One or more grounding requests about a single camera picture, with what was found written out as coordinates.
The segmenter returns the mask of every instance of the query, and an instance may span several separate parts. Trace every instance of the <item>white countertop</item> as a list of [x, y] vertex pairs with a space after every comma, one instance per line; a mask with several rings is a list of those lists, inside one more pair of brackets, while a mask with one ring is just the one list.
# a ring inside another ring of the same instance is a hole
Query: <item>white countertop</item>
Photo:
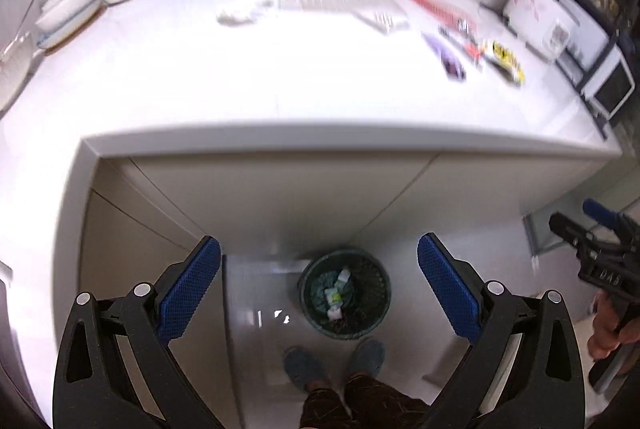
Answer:
[[[0, 120], [0, 261], [34, 396], [51, 423], [58, 342], [78, 287], [79, 240], [99, 156], [390, 149], [614, 158], [555, 67], [487, 11], [484, 30], [523, 65], [447, 79], [420, 38], [437, 22], [398, 0], [413, 29], [385, 37], [353, 16], [274, 12], [219, 25], [232, 0], [132, 0], [47, 57]], [[478, 13], [467, 0], [448, 0]]]

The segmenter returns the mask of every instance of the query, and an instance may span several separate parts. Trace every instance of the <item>person's hand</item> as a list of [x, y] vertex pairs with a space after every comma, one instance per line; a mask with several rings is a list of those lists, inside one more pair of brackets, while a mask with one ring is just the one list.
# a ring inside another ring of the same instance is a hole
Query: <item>person's hand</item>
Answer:
[[[598, 292], [596, 304], [597, 313], [593, 319], [593, 335], [587, 343], [589, 353], [594, 360], [606, 359], [621, 344], [640, 341], [640, 317], [632, 320], [620, 330], [620, 334], [617, 334], [615, 330], [620, 318], [613, 310], [609, 294], [604, 291]], [[625, 373], [628, 369], [629, 365], [624, 365], [620, 373]]]

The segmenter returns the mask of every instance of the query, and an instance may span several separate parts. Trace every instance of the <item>green trash bin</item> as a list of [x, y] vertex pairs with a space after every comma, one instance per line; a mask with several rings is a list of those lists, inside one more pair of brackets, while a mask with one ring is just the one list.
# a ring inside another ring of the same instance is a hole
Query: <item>green trash bin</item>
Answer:
[[[327, 317], [324, 289], [334, 286], [343, 268], [351, 272], [341, 292], [342, 319]], [[311, 325], [332, 339], [359, 339], [380, 324], [391, 304], [389, 276], [382, 265], [361, 249], [334, 250], [313, 260], [298, 282], [302, 312]]]

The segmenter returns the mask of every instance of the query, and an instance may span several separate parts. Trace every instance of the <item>gray slipper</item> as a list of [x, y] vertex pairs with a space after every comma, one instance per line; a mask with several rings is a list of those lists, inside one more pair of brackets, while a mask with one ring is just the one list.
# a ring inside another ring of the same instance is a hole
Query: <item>gray slipper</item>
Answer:
[[345, 376], [348, 379], [356, 373], [366, 373], [375, 379], [380, 374], [384, 362], [385, 345], [375, 339], [366, 339], [353, 352]]
[[306, 392], [305, 386], [309, 382], [329, 382], [322, 363], [301, 346], [289, 348], [283, 363], [289, 380], [301, 391]]

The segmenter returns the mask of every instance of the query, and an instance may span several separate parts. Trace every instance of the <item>purple tool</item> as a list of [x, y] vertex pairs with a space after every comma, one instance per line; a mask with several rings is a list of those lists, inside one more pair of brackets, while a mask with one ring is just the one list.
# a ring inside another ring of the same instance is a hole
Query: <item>purple tool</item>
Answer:
[[442, 66], [450, 78], [459, 81], [466, 80], [466, 72], [462, 67], [462, 63], [441, 40], [433, 35], [422, 34], [422, 38], [431, 47], [434, 53], [440, 58]]

